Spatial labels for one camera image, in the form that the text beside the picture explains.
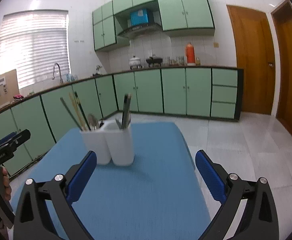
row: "window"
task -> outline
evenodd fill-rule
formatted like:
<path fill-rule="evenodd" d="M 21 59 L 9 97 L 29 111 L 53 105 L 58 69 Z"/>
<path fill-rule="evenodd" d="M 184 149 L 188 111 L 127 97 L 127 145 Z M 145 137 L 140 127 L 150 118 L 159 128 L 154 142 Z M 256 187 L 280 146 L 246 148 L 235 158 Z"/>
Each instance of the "window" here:
<path fill-rule="evenodd" d="M 63 10 L 5 15 L 0 28 L 0 74 L 17 69 L 20 89 L 52 78 L 55 63 L 62 75 L 70 73 L 68 21 L 68 11 Z"/>

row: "utensil holder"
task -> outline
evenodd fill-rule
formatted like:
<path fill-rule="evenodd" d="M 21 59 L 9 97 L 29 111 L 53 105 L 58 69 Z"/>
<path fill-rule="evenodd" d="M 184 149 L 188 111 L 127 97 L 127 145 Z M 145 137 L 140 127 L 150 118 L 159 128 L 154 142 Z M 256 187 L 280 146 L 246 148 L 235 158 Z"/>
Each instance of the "utensil holder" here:
<path fill-rule="evenodd" d="M 117 166 L 129 166 L 134 161 L 130 125 L 127 129 L 120 130 L 116 121 L 108 121 L 101 127 L 113 163 Z"/>
<path fill-rule="evenodd" d="M 106 165 L 111 156 L 105 138 L 105 133 L 98 129 L 96 131 L 80 131 L 87 151 L 93 151 L 97 155 L 97 164 Z"/>

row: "faucet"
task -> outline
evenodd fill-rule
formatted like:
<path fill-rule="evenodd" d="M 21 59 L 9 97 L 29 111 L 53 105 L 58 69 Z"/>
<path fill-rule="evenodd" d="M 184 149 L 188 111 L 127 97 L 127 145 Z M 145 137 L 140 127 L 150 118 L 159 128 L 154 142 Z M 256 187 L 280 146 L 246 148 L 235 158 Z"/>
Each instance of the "faucet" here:
<path fill-rule="evenodd" d="M 60 76 L 60 85 L 62 85 L 64 82 L 63 82 L 63 78 L 61 77 L 61 71 L 60 71 L 60 66 L 59 66 L 59 64 L 58 63 L 55 63 L 54 64 L 54 72 L 52 73 L 52 80 L 54 80 L 55 79 L 55 66 L 58 66 L 58 68 L 59 68 L 59 76 Z"/>

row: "white pot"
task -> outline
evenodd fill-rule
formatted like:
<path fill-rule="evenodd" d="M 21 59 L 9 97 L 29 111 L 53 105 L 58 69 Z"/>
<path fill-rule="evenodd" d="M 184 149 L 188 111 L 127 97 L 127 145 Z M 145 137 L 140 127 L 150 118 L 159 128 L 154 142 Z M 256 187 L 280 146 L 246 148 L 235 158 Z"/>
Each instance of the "white pot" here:
<path fill-rule="evenodd" d="M 132 66 L 139 66 L 141 65 L 141 60 L 138 57 L 133 56 L 130 60 L 129 60 L 129 67 Z"/>

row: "blue tablecloth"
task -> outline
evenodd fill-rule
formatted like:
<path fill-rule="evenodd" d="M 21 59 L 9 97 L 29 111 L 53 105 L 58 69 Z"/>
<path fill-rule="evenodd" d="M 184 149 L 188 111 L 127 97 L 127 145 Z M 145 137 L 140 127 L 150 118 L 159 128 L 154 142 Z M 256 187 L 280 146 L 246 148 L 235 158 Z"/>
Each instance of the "blue tablecloth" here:
<path fill-rule="evenodd" d="M 98 165 L 73 208 L 96 240 L 198 239 L 210 223 L 194 163 L 174 123 L 132 124 L 129 167 Z M 87 150 L 78 129 L 65 134 L 30 174 L 36 182 L 65 174 Z M 21 189 L 12 199 L 16 210 Z M 68 239 L 48 201 L 60 237 Z"/>

